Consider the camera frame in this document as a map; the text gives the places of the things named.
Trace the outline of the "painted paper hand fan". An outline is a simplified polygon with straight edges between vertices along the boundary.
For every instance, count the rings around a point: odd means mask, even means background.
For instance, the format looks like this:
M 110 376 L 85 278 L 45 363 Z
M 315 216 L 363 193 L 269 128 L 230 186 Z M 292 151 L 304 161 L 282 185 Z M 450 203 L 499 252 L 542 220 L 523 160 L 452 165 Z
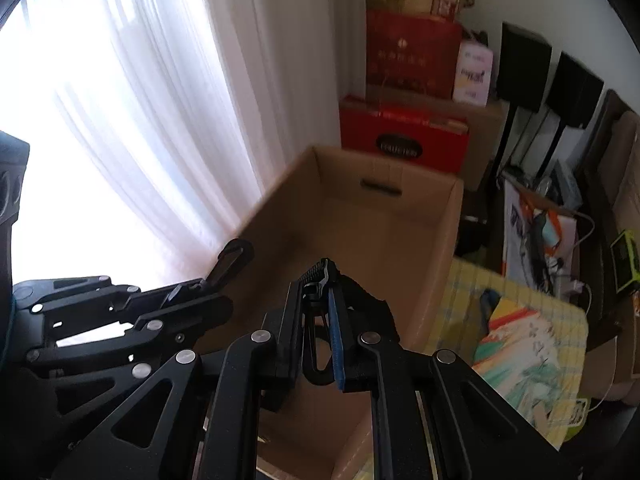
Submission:
M 559 448 L 582 381 L 588 324 L 582 309 L 541 299 L 533 307 L 485 289 L 480 312 L 487 335 L 476 347 L 472 367 Z

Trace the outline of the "yellow plaid tablecloth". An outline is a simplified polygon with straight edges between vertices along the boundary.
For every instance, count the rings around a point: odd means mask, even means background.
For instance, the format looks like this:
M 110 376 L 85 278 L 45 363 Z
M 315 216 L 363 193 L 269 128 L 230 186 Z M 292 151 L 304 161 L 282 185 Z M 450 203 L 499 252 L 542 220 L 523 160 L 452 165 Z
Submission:
M 484 336 L 465 362 L 441 344 L 404 348 L 393 309 L 362 326 L 378 479 L 571 479 L 559 448 L 585 361 L 584 312 L 542 296 L 539 306 L 486 287 Z

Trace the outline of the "open cardboard box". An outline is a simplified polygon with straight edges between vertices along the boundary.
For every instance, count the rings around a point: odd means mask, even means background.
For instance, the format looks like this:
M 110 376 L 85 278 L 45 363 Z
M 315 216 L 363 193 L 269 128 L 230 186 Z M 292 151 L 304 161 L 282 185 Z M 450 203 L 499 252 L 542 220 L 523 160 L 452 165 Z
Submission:
M 288 285 L 323 258 L 393 312 L 401 344 L 425 348 L 458 234 L 460 179 L 399 160 L 314 146 L 293 162 L 239 236 L 253 261 L 226 287 L 231 320 L 196 345 L 209 352 L 257 330 Z M 370 401 L 299 379 L 260 416 L 258 466 L 278 479 L 352 479 L 372 455 Z

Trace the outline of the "white sheer curtain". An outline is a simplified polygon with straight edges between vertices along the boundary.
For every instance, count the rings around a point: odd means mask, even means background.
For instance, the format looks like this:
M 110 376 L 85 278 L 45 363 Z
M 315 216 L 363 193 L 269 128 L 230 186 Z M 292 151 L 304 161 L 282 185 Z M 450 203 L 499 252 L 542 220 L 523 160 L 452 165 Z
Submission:
M 208 272 L 363 88 L 364 0 L 16 0 L 1 127 L 29 162 L 15 281 Z

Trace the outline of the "white paper bag with items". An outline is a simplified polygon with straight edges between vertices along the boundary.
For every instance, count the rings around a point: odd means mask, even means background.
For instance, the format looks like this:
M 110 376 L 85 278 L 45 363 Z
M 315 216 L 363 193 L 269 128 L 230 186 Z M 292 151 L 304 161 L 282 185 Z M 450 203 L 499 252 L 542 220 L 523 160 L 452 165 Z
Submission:
M 501 275 L 555 298 L 567 295 L 584 240 L 580 215 L 510 177 L 503 179 L 502 194 Z

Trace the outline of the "red gift box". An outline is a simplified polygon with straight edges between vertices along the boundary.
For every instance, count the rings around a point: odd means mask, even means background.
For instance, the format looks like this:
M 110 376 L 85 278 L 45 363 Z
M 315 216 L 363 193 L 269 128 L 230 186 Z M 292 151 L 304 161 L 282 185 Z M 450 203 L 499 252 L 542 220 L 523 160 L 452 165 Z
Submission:
M 346 96 L 340 103 L 345 150 L 385 155 L 443 174 L 460 174 L 470 143 L 462 119 L 431 110 Z

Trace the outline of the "large brown cardboard box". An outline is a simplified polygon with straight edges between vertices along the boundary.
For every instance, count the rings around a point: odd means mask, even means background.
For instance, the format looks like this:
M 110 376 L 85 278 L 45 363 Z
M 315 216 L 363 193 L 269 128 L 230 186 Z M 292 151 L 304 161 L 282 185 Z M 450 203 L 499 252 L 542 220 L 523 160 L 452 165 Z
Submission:
M 441 115 L 464 118 L 469 125 L 470 140 L 459 176 L 467 190 L 477 190 L 488 162 L 494 156 L 495 148 L 499 143 L 499 136 L 508 111 L 505 102 L 489 100 L 486 106 L 481 107 L 370 84 L 367 85 L 367 98 L 425 108 Z

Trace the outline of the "red gift bag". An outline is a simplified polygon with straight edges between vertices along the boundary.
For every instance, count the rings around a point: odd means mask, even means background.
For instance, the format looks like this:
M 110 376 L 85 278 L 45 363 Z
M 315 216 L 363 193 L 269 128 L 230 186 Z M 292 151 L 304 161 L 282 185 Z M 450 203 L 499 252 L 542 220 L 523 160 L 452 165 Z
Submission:
M 449 100 L 462 36 L 456 22 L 369 10 L 367 84 Z

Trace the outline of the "green yellow radio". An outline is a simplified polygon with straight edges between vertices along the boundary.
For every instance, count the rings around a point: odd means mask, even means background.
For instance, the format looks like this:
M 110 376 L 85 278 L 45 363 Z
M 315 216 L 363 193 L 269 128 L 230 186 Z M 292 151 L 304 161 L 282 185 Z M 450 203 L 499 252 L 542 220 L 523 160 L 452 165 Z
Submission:
M 623 230 L 611 245 L 615 291 L 618 294 L 639 288 L 639 253 L 634 232 Z

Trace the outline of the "white pink box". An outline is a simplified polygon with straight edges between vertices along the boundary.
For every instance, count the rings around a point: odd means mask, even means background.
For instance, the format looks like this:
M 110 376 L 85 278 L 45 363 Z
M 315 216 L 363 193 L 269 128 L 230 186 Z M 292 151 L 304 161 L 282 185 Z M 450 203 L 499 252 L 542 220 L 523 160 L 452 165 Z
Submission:
M 488 47 L 476 41 L 462 41 L 454 76 L 454 102 L 485 107 L 493 65 L 494 52 Z

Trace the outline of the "left black speaker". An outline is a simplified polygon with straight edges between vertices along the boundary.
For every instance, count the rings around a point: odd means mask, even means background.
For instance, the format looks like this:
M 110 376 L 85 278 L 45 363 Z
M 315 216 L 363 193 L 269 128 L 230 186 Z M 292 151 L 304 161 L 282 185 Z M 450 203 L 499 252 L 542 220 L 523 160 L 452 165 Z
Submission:
M 537 114 L 551 64 L 547 39 L 521 26 L 502 23 L 496 91 L 509 104 L 495 161 L 501 164 L 518 110 Z

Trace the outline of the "black speaker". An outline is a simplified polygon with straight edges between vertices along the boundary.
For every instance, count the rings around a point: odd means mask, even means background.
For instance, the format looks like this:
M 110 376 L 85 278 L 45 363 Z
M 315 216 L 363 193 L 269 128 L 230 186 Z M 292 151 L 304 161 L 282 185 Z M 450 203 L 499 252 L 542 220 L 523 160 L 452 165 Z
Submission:
M 537 114 L 551 64 L 547 39 L 521 26 L 502 23 L 496 91 L 509 104 L 495 161 L 501 164 L 518 110 Z
M 551 113 L 559 118 L 558 126 L 535 182 L 544 176 L 566 128 L 585 129 L 596 110 L 604 86 L 603 80 L 577 58 L 562 51 L 546 99 Z

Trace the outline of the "right black speaker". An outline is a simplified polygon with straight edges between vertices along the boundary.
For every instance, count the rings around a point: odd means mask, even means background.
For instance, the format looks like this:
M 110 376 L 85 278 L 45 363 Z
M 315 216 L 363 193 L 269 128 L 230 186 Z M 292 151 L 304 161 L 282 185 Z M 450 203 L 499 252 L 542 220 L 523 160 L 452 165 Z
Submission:
M 546 99 L 551 113 L 559 118 L 558 126 L 535 182 L 544 176 L 566 128 L 585 129 L 596 110 L 604 86 L 603 80 L 577 58 L 562 51 Z

